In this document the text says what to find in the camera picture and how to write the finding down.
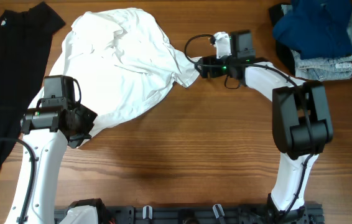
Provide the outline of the white t-shirt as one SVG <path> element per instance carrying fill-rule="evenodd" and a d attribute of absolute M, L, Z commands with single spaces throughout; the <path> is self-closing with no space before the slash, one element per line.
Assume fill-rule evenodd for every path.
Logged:
<path fill-rule="evenodd" d="M 97 114 L 91 136 L 144 114 L 174 83 L 188 88 L 199 76 L 142 9 L 88 11 L 71 28 L 49 74 L 78 81 L 77 97 Z"/>

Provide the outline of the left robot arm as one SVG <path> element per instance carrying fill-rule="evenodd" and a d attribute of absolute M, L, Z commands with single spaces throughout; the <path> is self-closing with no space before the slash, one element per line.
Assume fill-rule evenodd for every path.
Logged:
<path fill-rule="evenodd" d="M 97 114 L 79 105 L 32 108 L 22 120 L 23 155 L 6 223 L 53 223 L 60 165 L 67 147 L 90 139 Z"/>

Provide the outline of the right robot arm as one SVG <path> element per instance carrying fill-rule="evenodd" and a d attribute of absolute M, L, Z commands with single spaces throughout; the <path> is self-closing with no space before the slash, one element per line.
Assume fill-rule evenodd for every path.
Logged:
<path fill-rule="evenodd" d="M 234 78 L 272 103 L 272 136 L 280 151 L 277 180 L 267 201 L 267 220 L 303 218 L 310 171 L 333 139 L 325 88 L 321 82 L 291 77 L 264 58 L 207 56 L 192 60 L 202 78 Z"/>

